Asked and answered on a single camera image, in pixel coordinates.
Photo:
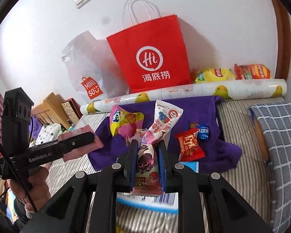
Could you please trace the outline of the person's left hand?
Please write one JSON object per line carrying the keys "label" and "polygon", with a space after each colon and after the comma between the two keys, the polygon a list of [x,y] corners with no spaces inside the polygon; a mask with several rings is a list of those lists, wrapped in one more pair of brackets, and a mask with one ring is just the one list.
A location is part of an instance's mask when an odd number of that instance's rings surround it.
{"label": "person's left hand", "polygon": [[[40,166],[39,170],[28,179],[33,186],[29,194],[37,210],[41,209],[50,199],[49,187],[46,183],[48,175],[48,169]],[[8,184],[14,195],[24,204],[25,209],[29,212],[35,212],[23,188],[16,181],[11,179],[8,179]]]}

